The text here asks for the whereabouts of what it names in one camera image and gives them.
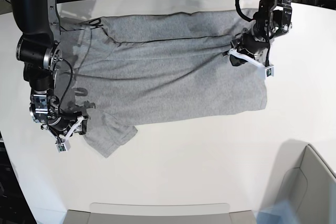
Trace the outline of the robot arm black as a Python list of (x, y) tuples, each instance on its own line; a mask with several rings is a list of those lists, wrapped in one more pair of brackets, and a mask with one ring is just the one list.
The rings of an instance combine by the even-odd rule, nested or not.
[(240, 0), (235, 0), (236, 12), (243, 20), (254, 24), (243, 30), (231, 42), (228, 52), (233, 66), (246, 62), (270, 67), (269, 51), (272, 40), (287, 34), (291, 29), (292, 0), (260, 0), (253, 17), (246, 16)]
[(86, 133), (87, 116), (63, 112), (63, 97), (54, 94), (56, 65), (67, 61), (59, 47), (61, 25), (56, 0), (10, 0), (14, 20), (22, 36), (16, 48), (17, 60), (24, 63), (24, 80), (31, 87), (30, 114), (63, 146), (74, 134)]

